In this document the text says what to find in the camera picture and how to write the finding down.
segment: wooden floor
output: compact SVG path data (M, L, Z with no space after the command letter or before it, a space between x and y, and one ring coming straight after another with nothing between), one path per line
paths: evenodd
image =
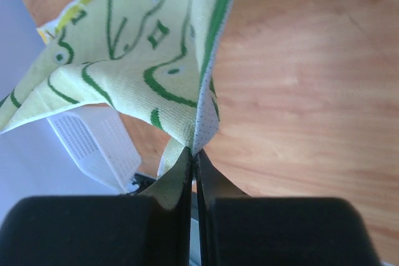
M37 25L70 0L25 0ZM399 264L399 0L236 0L206 147L253 196L338 196ZM168 137L124 116L155 173Z

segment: green pattern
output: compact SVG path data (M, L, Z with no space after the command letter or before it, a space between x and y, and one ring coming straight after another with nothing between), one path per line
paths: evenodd
M159 38L155 38L158 35L158 32L161 32L161 36ZM159 43L169 34L170 30L166 26L162 24L160 20L156 22L156 27L153 32L147 37L152 45L152 49L156 49Z
M176 95L168 92L154 78L155 71L158 70L160 67L163 67L165 65L173 64L173 63L183 59L187 55L186 31L187 31L187 27L188 27L189 22L190 22L192 4L193 4L193 0L189 0L187 13L186 13L185 19L183 21L183 27L181 29L181 42L180 42L180 50L181 50L181 52L180 52L180 54L177 55L174 59L172 59L172 60L170 60L168 62L164 62L162 64L154 65L153 67L150 67L149 69L144 71L143 76L144 76L145 83L155 93L157 93L162 98L167 99L169 101L173 101L173 102L176 102L176 103L180 103L180 104L184 104L184 105L188 105L190 107L196 108L197 107L197 103L196 102L194 102L192 100L185 99L183 97L176 96Z
M117 34L115 35L115 38L112 40L111 39L111 23L112 23L112 5L113 5L113 0L108 0L108 13L107 13L107 45L108 45L108 54L111 60L118 60L123 58L125 55L127 55L129 52L131 52L138 44L138 41L143 35L144 32L144 27L147 19L153 15L155 12L157 12L163 5L165 0L160 0L159 3L153 8L150 9L146 14L144 15L142 21L140 22L140 28L138 30L138 34L136 38L133 40L132 44L126 44L123 46L123 54L119 55L118 57L115 56L115 49L117 48L120 34L122 33L123 29L126 26L126 23L128 19L126 17L122 18L122 21L119 25Z
M215 47L215 41L219 31L223 26L223 19L228 12L230 0L217 0L214 4L214 9L212 12L211 22L209 25L208 33L206 36L204 61L201 67L201 80L200 86L204 79L205 71L208 68L208 64L211 60L211 55L213 55L213 49Z
M190 37L195 39L195 29L192 25L190 25Z
M48 76L48 78L47 78L47 85L49 86L49 88L50 88L56 95L60 96L60 97L63 98L65 101L67 101L67 102L69 102L69 103L71 103L71 104L78 104L78 103L79 103L79 101L74 100L74 99L68 97L67 95L61 93L60 91L58 91L58 90L51 84L51 82L50 82L50 77L51 77L51 75Z
M12 104L14 104L14 106L16 107L16 108L19 108L19 107L21 107L21 104L18 102L18 100L16 99L16 97L15 97L15 95L14 95L14 91L15 91L15 88L12 90L12 92L11 92L11 94L10 94L10 99L11 99L11 101L12 101Z
M98 93L103 96L107 101L108 104L111 105L112 107L114 107L113 102L111 100L110 95L103 90L96 81L94 81L94 79L87 73L87 68L90 67L93 64L96 64L97 62L91 62L89 64L87 64L83 69L82 69L82 78L84 80L84 82L86 82L87 84L89 84L92 88L94 88L96 91L98 91Z
M67 62L65 64L68 65L68 64L71 64L72 61L74 60L75 54L74 54L74 50L72 49L72 47L68 43L64 42L66 34L67 34L67 28L66 28L66 26L64 26L61 30L61 36L60 36L57 44L60 47L67 49L69 56L68 56Z
M214 89L214 83L213 83L213 77L211 78L211 83L209 84L209 89L211 90L211 92L213 92L213 94L216 96L216 91Z
M212 103L213 103L214 109L215 109L215 111L216 111L216 115L218 116L218 120L220 121L219 107L218 107L218 104L216 103L216 101L213 100L213 98L212 98Z
M163 130L160 120L160 111L157 108L151 112L151 124Z
M73 17L71 19L71 22L73 25L76 25L80 20L82 20L86 16L87 16L87 12L84 9L82 9L77 13L76 17Z
M168 74L169 75L173 75L173 74L177 74L178 72L180 72L179 69L171 69L171 70L168 71Z
M0 107L2 107L2 105L4 104L4 102L7 100L8 96L9 96L9 95L6 95L6 96L4 97L4 99L2 99L2 100L0 101Z

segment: white plastic basket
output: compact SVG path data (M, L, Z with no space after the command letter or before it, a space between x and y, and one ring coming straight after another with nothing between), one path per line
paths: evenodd
M78 107L47 119L84 174L118 192L134 191L142 158L116 110Z

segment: yellow-green cloth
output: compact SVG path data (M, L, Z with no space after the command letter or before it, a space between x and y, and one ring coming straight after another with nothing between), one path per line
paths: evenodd
M232 0L95 0L61 30L0 102L0 130L108 103L171 137L160 174L184 146L216 134L214 56Z

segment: cloth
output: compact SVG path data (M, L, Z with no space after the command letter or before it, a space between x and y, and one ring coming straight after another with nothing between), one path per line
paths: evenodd
M218 131L212 71L232 1L94 0L0 101L0 130L107 103L171 136L163 174Z

